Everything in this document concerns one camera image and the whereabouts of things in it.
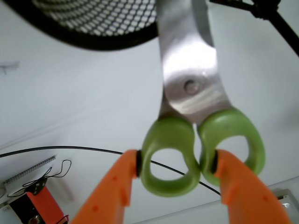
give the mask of green scissor handle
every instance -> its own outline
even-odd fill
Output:
[[[193,190],[199,182],[200,169],[194,153],[194,131],[192,125],[180,118],[157,120],[150,128],[141,150],[141,181],[145,188],[155,195],[174,197]],[[150,171],[152,155],[162,149],[171,148],[180,151],[188,167],[188,172],[173,181],[156,178]]]
[[[200,168],[207,181],[219,186],[220,182],[212,173],[215,149],[223,140],[232,136],[244,136],[249,146],[249,156],[245,164],[259,174],[265,164],[265,150],[262,139],[251,121],[239,110],[223,110],[210,115],[198,127],[202,150]]]
[[[159,196],[180,196],[194,189],[200,178],[200,170],[210,183],[219,185],[212,173],[215,149],[218,144],[232,136],[241,135],[247,139],[249,156],[245,164],[256,174],[265,163],[265,151],[261,137],[251,121],[237,109],[223,110],[210,115],[200,127],[202,142],[200,166],[194,154],[194,132],[192,125],[180,118],[157,120],[150,128],[141,150],[141,181],[145,188]],[[180,179],[164,181],[156,178],[150,171],[152,155],[158,150],[172,148],[183,154],[188,172]]]

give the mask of black mesh basket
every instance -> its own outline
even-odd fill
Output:
[[[43,32],[93,50],[136,46],[157,36],[155,0],[5,0]]]

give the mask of scissor blade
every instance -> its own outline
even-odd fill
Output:
[[[160,117],[178,114],[199,125],[231,108],[218,75],[205,0],[157,0],[157,23],[164,77]]]

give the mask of black stand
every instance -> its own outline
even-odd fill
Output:
[[[299,56],[299,37],[278,13],[280,0],[252,0],[253,5],[242,0],[210,0],[210,2],[250,11],[256,18],[269,20],[285,41]]]

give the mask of orange clamp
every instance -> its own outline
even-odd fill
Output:
[[[72,224],[122,224],[130,205],[132,179],[136,178],[137,150],[126,151],[105,175]]]
[[[218,150],[215,176],[221,201],[228,206],[230,224],[291,224],[281,203],[237,157]]]

